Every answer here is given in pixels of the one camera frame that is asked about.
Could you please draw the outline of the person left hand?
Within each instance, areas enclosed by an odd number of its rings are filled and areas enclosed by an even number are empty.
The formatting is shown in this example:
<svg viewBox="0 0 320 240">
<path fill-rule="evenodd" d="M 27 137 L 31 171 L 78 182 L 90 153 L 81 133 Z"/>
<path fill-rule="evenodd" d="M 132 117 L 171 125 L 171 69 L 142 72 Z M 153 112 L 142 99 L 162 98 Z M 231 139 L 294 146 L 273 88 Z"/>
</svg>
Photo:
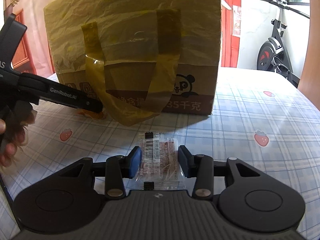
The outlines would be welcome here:
<svg viewBox="0 0 320 240">
<path fill-rule="evenodd" d="M 14 109 L 1 108 L 1 167 L 9 167 L 17 149 L 27 143 L 26 129 L 35 122 L 37 111 L 24 101 L 17 101 Z"/>
</svg>

